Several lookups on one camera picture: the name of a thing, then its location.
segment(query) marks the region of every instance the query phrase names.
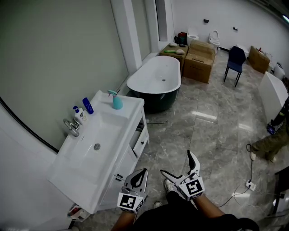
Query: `teal spray bottle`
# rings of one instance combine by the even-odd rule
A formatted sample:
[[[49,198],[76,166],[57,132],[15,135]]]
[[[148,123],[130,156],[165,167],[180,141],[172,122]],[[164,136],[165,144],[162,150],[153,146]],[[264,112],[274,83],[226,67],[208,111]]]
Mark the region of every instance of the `teal spray bottle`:
[[[121,99],[117,96],[117,92],[108,90],[108,96],[112,94],[113,100],[112,100],[112,107],[116,110],[119,110],[122,108],[122,101]]]

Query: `faucet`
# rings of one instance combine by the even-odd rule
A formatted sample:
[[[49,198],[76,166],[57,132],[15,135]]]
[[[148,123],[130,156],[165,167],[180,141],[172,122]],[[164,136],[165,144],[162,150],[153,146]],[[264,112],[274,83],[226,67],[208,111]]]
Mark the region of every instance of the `faucet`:
[[[79,132],[77,129],[79,128],[80,124],[77,122],[76,119],[73,119],[75,123],[73,124],[68,119],[63,119],[63,123],[68,127],[71,134],[73,134],[75,137],[79,136]]]

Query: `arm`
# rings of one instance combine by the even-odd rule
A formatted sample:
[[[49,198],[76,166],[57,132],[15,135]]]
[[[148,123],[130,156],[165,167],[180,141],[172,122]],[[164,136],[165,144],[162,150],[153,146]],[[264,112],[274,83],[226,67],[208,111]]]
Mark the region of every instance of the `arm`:
[[[216,218],[224,215],[224,213],[216,207],[205,195],[201,195],[194,199],[195,205],[208,218]]]
[[[134,224],[135,214],[129,212],[122,212],[116,224],[111,231],[126,231],[129,230]]]

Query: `freestanding bathtub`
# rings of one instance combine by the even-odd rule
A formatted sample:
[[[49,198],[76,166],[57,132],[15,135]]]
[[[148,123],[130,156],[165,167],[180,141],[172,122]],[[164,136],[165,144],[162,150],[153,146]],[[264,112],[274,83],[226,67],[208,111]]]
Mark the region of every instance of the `freestanding bathtub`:
[[[169,56],[156,56],[138,69],[126,82],[135,97],[144,99],[144,110],[155,113],[169,109],[181,85],[180,62]]]

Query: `tile floor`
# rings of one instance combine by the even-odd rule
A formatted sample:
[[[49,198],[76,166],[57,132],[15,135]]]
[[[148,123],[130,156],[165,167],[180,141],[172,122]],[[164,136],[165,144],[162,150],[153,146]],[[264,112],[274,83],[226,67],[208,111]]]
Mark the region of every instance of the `tile floor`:
[[[150,122],[166,124],[148,125],[150,143],[136,166],[147,168],[149,179],[143,211],[152,209],[155,201],[167,203],[160,169],[175,175],[189,170],[186,150],[190,149],[201,164],[206,195],[217,206],[225,203],[234,193],[246,190],[245,182],[251,176],[251,160],[246,144],[267,136],[266,117],[263,112],[258,85],[262,74],[243,65],[243,73],[234,88],[237,73],[229,70],[223,83],[228,53],[219,51],[210,77],[204,84],[182,78],[179,95],[168,111],[146,115]],[[247,191],[231,199],[221,209],[237,217],[259,222],[262,230],[274,230],[275,219],[264,219],[270,212],[275,188],[275,173],[289,165],[288,147],[277,155],[275,163],[257,158],[253,163],[252,181],[262,194]],[[99,211],[77,226],[81,231],[110,230],[121,211]]]

